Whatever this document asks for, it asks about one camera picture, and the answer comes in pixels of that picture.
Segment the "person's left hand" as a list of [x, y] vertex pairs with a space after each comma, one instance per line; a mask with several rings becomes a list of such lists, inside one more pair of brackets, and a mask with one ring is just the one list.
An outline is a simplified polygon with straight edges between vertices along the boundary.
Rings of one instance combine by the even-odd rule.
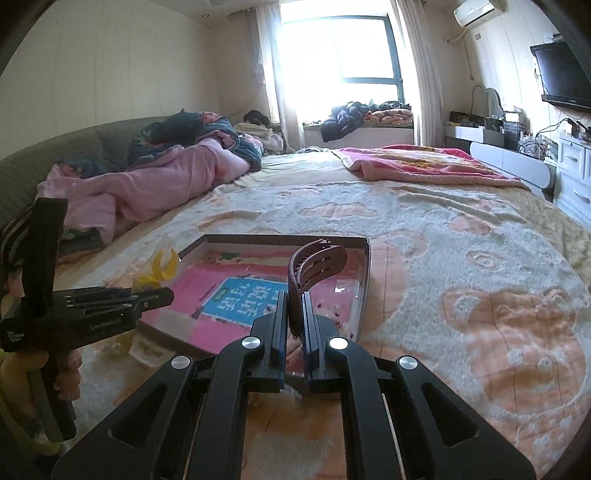
[[[9, 353], [1, 361], [1, 397], [16, 422], [25, 428], [37, 420], [35, 400], [29, 384], [29, 373], [40, 370], [48, 360], [44, 351]], [[81, 354], [71, 351], [59, 363], [59, 374], [53, 388], [61, 400], [80, 397]]]

